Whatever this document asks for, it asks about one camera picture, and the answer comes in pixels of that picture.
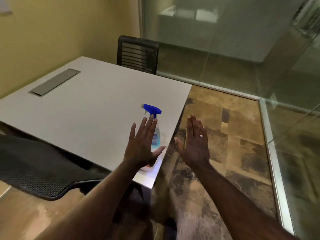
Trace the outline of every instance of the mesh chair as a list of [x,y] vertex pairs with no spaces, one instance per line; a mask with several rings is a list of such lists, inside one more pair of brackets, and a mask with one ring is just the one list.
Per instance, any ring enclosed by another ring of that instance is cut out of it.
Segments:
[[74,188],[86,194],[105,177],[81,168],[51,145],[0,135],[0,180],[21,191],[57,200]]
[[117,65],[156,75],[159,44],[156,41],[120,36]]

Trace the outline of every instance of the person's right arm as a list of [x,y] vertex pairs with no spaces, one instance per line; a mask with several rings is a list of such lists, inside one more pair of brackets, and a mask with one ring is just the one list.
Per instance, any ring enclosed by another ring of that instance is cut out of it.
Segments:
[[210,165],[207,131],[194,115],[187,120],[185,147],[177,137],[175,141],[182,159],[214,201],[234,240],[297,239]]

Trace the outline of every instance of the person's left hand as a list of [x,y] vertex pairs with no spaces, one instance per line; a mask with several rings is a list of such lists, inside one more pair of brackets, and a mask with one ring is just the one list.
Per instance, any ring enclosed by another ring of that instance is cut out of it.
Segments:
[[136,136],[134,136],[136,124],[134,123],[131,127],[123,160],[131,160],[138,169],[146,165],[153,166],[158,156],[166,148],[166,146],[160,146],[157,150],[151,152],[152,139],[158,122],[157,118],[155,120],[153,118],[152,114],[147,123],[147,118],[143,118]]

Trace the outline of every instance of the white table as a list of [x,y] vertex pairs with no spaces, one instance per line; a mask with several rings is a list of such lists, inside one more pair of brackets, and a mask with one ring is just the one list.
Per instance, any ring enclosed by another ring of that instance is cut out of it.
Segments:
[[[44,96],[29,93],[66,69],[80,71]],[[130,128],[136,131],[145,111],[141,104],[162,110],[157,116],[168,146],[191,85],[114,64],[80,57],[0,100],[0,121],[114,170],[122,161]],[[150,172],[134,181],[151,189],[166,150]]]

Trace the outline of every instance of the gray rectangular panel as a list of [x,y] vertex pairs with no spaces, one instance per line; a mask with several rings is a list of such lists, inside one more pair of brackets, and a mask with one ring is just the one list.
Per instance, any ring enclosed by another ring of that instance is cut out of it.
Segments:
[[77,71],[74,69],[67,69],[59,73],[58,75],[55,75],[53,78],[49,79],[48,81],[35,87],[30,91],[30,93],[33,93],[38,96],[43,96],[46,93],[53,90],[54,88],[58,87],[60,84],[64,83],[66,80],[77,75],[78,73],[80,73],[80,71]]

